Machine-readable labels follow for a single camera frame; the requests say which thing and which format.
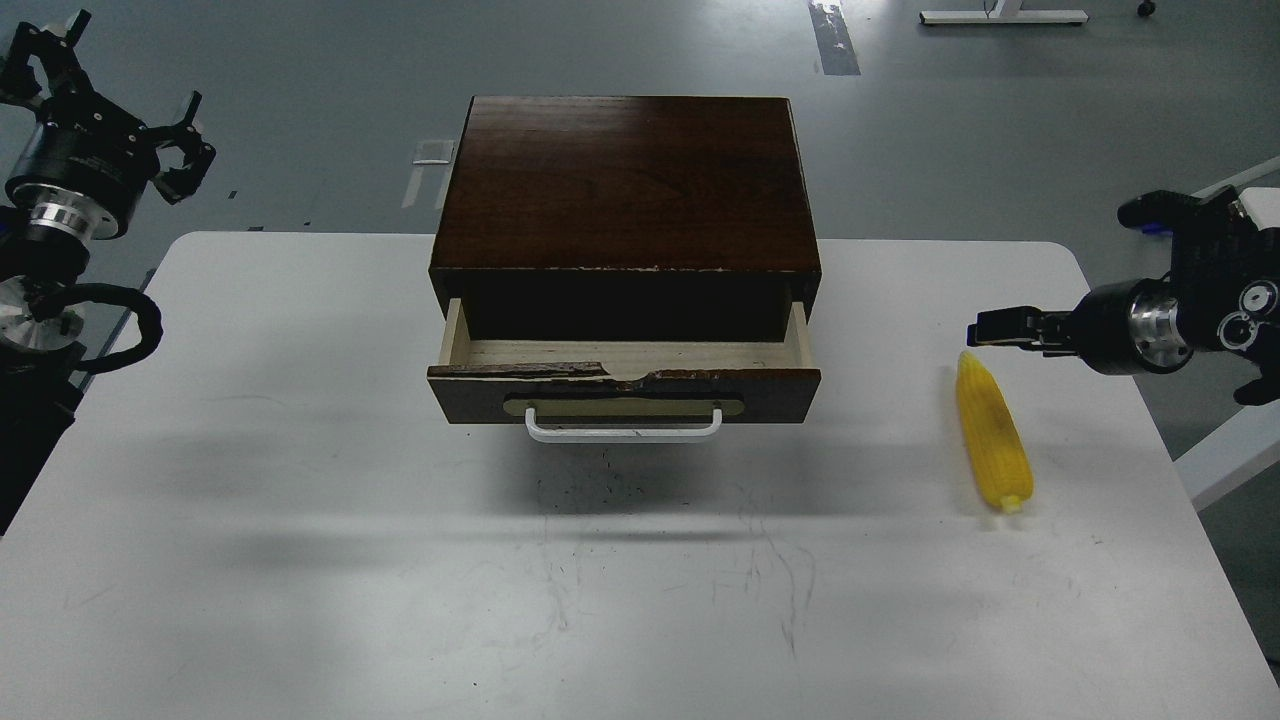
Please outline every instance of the black cable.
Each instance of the black cable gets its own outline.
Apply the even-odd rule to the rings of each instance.
[[[142,292],[132,287],[118,284],[86,283],[73,284],[54,291],[31,304],[31,313],[37,320],[52,318],[68,305],[77,302],[101,302],[104,305],[119,305],[133,313],[138,319],[138,331],[142,338],[128,350],[81,360],[76,364],[76,370],[82,373],[110,373],[132,365],[160,347],[160,338],[164,336],[164,327],[160,324],[160,307]]]

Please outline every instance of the gray floor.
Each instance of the gray floor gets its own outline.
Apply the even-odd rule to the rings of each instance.
[[[819,237],[1053,241],[1093,284],[1167,269],[1164,242],[1115,223],[1121,201],[1280,154],[1280,4],[1256,0],[1160,0],[1146,20],[1135,0],[1037,0],[1092,19],[993,28],[916,22],[978,0],[846,0],[858,77],[820,73],[805,0],[86,5],[79,58],[99,91],[159,123],[198,88],[219,149],[197,196],[168,208],[148,193],[132,232],[93,249],[86,279],[137,284],[195,229],[434,232],[442,170],[402,208],[413,146],[456,138],[472,95],[786,96]],[[76,8],[10,0],[0,28]],[[0,167],[29,128],[0,111]],[[97,320],[93,341],[111,324]],[[1252,377],[1203,356],[1139,387],[1176,457]],[[1203,520],[1280,657],[1275,474]]]

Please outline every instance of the metal stand base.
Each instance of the metal stand base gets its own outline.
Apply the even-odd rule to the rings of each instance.
[[[1000,0],[989,13],[982,10],[924,10],[920,22],[941,24],[1084,24],[1083,10],[1023,10],[1021,0]]]

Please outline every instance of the scratch mark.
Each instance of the scratch mark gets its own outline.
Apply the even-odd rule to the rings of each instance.
[[[268,402],[274,402],[280,407],[288,407],[287,402],[282,402],[274,397],[268,397],[265,395],[228,395],[227,397],[204,397],[205,402],[225,402],[228,400],[265,400]]]
[[[115,583],[111,583],[79,602],[70,602],[70,593],[68,592],[67,594],[63,596],[63,610],[79,610],[81,607],[84,607],[86,605],[93,602],[95,600],[102,597],[104,594],[114,589],[115,589]]]
[[[169,673],[169,676],[166,676],[165,680],[173,680],[174,678],[177,678],[178,675],[180,675],[182,671],[187,669],[187,665],[191,665],[191,659],[189,657],[187,660],[183,660],[182,665],[179,665],[177,670],[174,670],[173,673]]]

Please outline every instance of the dark wooden top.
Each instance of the dark wooden top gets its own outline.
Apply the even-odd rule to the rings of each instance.
[[[433,264],[818,269],[781,97],[476,97]]]
[[[676,278],[708,272],[755,279]],[[643,282],[649,273],[653,282]],[[695,310],[677,322],[687,327],[671,328],[635,318],[655,300],[703,302],[684,288],[713,284],[744,290],[719,297],[730,306],[763,302],[759,288],[772,283],[808,310],[819,273],[791,109],[781,97],[476,97],[430,268],[442,309],[463,297],[476,309],[474,331],[488,337],[553,329],[612,337],[602,319],[585,316],[544,327],[529,304],[543,297],[550,306],[552,286],[598,301],[600,313],[608,307],[622,320],[612,328],[639,322],[646,327],[636,333],[695,337],[699,327],[714,334],[726,324],[726,337],[748,337],[733,329],[746,310],[730,310],[742,318],[723,323],[722,310]],[[616,286],[604,279],[614,275]],[[481,304],[504,309],[502,316]],[[776,334],[785,307],[769,315]]]

